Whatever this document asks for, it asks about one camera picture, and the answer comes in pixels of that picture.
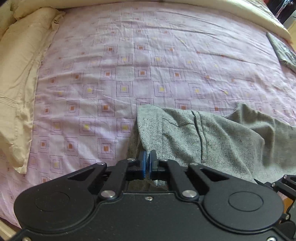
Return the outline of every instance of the patterned bedsheet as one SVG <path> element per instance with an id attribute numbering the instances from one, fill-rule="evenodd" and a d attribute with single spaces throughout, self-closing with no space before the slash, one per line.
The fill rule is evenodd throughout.
<path id="1" fill-rule="evenodd" d="M 39 71 L 28 172 L 0 161 L 0 216 L 15 225 L 24 189 L 125 158 L 140 105 L 227 115 L 241 101 L 296 124 L 295 74 L 257 25 L 157 2 L 66 12 Z"/>

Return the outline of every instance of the metal screw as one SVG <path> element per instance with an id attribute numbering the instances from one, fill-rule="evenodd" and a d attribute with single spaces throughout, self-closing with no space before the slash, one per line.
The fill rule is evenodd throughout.
<path id="1" fill-rule="evenodd" d="M 153 200 L 153 197 L 150 197 L 150 196 L 145 197 L 145 200 L 147 200 L 147 201 L 152 201 L 152 200 Z"/>
<path id="2" fill-rule="evenodd" d="M 115 192 L 112 190 L 105 190 L 101 192 L 101 196 L 105 198 L 112 198 L 115 196 Z"/>
<path id="3" fill-rule="evenodd" d="M 276 241 L 276 238 L 275 237 L 269 237 L 266 239 L 266 241 Z"/>
<path id="4" fill-rule="evenodd" d="M 196 197 L 197 193 L 193 190 L 185 190 L 184 192 L 182 192 L 182 195 L 184 197 L 192 198 L 192 197 Z"/>

